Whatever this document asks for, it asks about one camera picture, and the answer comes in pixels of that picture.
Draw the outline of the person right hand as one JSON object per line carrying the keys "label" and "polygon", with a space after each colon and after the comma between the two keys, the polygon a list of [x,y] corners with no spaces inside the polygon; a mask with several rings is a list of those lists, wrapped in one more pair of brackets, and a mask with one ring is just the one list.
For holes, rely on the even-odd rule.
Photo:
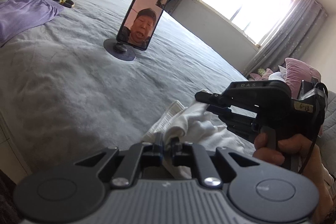
{"label": "person right hand", "polygon": [[329,194],[329,190],[325,183],[325,169],[322,165],[321,155],[318,146],[302,136],[296,134],[293,137],[278,141],[278,148],[267,148],[268,137],[266,133],[260,133],[254,142],[256,151],[253,157],[266,161],[275,165],[282,165],[285,161],[285,156],[298,156],[303,162],[308,159],[307,165],[303,170],[303,175],[310,179],[320,192]]}

